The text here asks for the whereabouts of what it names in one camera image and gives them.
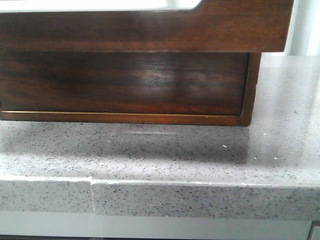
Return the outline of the white tray on cabinet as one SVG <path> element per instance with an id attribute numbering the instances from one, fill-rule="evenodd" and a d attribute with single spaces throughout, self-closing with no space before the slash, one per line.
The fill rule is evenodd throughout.
<path id="1" fill-rule="evenodd" d="M 200 0 L 2 0 L 1 13 L 189 11 Z"/>

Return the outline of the dark wooden drawer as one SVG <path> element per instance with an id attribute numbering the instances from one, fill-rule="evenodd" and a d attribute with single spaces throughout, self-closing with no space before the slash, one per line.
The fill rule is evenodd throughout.
<path id="1" fill-rule="evenodd" d="M 192 10 L 2 13 L 14 51 L 263 53 L 284 50 L 291 0 L 203 0 Z"/>

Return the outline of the dark wooden drawer cabinet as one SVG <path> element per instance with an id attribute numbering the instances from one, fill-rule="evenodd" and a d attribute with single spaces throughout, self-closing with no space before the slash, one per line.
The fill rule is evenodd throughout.
<path id="1" fill-rule="evenodd" d="M 0 118 L 248 126 L 260 53 L 7 51 Z"/>

